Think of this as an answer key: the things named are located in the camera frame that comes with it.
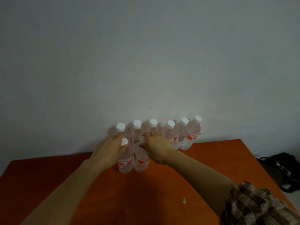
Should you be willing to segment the person's left forearm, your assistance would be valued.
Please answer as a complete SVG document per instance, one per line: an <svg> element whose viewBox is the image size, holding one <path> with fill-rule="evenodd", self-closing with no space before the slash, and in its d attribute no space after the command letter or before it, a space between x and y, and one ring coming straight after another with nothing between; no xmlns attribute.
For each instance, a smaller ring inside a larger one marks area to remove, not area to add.
<svg viewBox="0 0 300 225"><path fill-rule="evenodd" d="M83 161L20 225L69 225L100 172L90 159Z"/></svg>

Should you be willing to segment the person's left hand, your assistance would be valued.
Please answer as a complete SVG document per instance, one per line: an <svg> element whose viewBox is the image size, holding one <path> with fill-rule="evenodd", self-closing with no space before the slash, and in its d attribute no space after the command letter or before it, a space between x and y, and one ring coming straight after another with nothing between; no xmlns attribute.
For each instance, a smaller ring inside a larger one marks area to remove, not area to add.
<svg viewBox="0 0 300 225"><path fill-rule="evenodd" d="M119 161L122 138L126 138L124 134L109 136L97 146L88 160L94 170L101 172Z"/></svg>

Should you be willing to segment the brown plaid sleeve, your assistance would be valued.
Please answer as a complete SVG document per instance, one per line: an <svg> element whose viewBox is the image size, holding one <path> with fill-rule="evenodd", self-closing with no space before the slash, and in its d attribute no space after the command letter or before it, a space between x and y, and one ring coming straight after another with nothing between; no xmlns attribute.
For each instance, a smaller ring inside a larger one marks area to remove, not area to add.
<svg viewBox="0 0 300 225"><path fill-rule="evenodd" d="M300 216L270 189L244 181L229 191L220 225L300 225Z"/></svg>

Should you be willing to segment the clear water bottle red label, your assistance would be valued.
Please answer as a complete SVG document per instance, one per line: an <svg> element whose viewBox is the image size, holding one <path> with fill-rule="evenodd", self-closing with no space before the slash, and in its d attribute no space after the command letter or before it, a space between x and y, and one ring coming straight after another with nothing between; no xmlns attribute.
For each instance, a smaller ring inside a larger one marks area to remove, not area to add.
<svg viewBox="0 0 300 225"><path fill-rule="evenodd" d="M121 147L128 145L126 151L123 153L118 161L118 170L120 173L127 174L133 169L133 148L130 143L128 143L127 138L122 138Z"/></svg>
<svg viewBox="0 0 300 225"><path fill-rule="evenodd" d="M142 136L133 146L133 168L136 172L143 172L148 168L150 158L146 150L140 147L141 144L145 143L145 138Z"/></svg>

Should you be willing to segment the black bag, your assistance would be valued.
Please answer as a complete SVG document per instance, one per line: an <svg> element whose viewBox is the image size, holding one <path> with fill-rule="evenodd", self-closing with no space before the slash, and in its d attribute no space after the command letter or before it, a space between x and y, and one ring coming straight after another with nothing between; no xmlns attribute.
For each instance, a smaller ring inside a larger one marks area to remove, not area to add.
<svg viewBox="0 0 300 225"><path fill-rule="evenodd" d="M295 156L282 152L257 160L283 192L293 193L300 190L300 162Z"/></svg>

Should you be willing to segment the person's right hand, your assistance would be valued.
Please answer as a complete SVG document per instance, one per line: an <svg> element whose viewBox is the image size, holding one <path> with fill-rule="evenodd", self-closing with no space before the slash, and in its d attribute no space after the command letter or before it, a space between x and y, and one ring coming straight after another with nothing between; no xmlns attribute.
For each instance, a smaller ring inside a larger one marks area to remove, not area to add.
<svg viewBox="0 0 300 225"><path fill-rule="evenodd" d="M148 157L156 163L169 166L175 153L169 141L153 132L145 132L142 136L150 147L150 151L146 151Z"/></svg>

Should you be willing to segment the row of plastic water bottles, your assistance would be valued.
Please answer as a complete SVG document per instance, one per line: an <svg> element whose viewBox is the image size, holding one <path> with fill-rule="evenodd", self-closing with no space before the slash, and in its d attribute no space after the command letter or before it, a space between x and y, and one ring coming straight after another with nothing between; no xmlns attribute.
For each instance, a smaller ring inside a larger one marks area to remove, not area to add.
<svg viewBox="0 0 300 225"><path fill-rule="evenodd" d="M178 150L188 150L201 135L202 117L199 115L189 119L183 117L179 120L168 120L159 123L157 119L152 118L141 122L135 120L129 124L117 123L109 129L109 134L125 134L129 144L138 146L145 143L143 133L155 133L166 139L173 147Z"/></svg>

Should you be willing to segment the person's right forearm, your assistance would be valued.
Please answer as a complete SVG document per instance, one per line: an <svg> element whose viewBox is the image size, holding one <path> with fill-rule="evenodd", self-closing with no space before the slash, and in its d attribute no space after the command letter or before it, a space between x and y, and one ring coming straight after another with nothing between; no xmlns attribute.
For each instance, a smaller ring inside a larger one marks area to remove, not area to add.
<svg viewBox="0 0 300 225"><path fill-rule="evenodd" d="M167 151L163 163L180 174L221 217L226 208L227 195L237 185L236 182L179 151Z"/></svg>

